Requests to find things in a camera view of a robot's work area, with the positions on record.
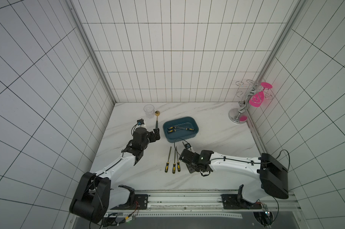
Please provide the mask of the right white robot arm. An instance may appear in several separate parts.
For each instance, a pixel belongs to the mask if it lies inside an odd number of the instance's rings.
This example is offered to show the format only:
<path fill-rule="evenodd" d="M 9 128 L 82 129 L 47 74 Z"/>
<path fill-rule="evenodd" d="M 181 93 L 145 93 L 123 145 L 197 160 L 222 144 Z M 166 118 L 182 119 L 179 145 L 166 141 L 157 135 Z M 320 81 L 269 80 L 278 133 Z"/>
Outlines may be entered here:
<path fill-rule="evenodd" d="M 203 150 L 196 153 L 184 149 L 179 160 L 187 165 L 190 173 L 199 172 L 203 177 L 212 172 L 231 172 L 249 177 L 249 181 L 239 187 L 241 198 L 255 203 L 266 196 L 288 199 L 288 168 L 270 154 L 260 157 L 228 156 Z"/>

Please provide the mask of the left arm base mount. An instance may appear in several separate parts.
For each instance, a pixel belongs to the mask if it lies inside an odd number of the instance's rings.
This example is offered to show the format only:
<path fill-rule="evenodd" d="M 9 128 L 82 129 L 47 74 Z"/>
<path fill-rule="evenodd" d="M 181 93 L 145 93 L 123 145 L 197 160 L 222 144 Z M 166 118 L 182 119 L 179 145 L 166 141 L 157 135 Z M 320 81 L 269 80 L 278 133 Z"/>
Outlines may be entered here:
<path fill-rule="evenodd" d="M 110 210 L 146 210 L 148 205 L 147 194 L 136 194 L 135 189 L 119 185 L 110 190 L 109 209 Z"/>

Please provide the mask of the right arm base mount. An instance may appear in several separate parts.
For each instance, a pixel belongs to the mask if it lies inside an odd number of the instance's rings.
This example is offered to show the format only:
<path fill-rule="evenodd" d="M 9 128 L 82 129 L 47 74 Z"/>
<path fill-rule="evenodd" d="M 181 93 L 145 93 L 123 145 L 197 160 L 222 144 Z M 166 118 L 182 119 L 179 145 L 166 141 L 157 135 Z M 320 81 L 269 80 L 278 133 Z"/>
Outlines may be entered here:
<path fill-rule="evenodd" d="M 222 194 L 222 203 L 225 210 L 261 210 L 262 205 L 258 203 L 250 203 L 243 199 L 243 187 L 238 189 L 238 194 Z"/>

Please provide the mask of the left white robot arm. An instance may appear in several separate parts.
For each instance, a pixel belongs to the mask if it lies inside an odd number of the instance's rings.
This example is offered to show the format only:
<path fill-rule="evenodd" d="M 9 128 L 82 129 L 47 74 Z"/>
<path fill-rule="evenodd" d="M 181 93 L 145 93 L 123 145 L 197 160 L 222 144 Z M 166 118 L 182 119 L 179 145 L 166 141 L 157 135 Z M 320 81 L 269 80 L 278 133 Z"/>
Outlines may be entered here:
<path fill-rule="evenodd" d="M 161 137 L 158 128 L 149 132 L 145 125 L 137 126 L 132 136 L 133 139 L 121 151 L 118 159 L 95 173 L 86 172 L 82 175 L 69 206 L 70 213 L 98 223 L 110 209 L 134 207 L 135 189 L 125 185 L 113 188 L 112 185 L 140 161 L 149 143 Z"/>

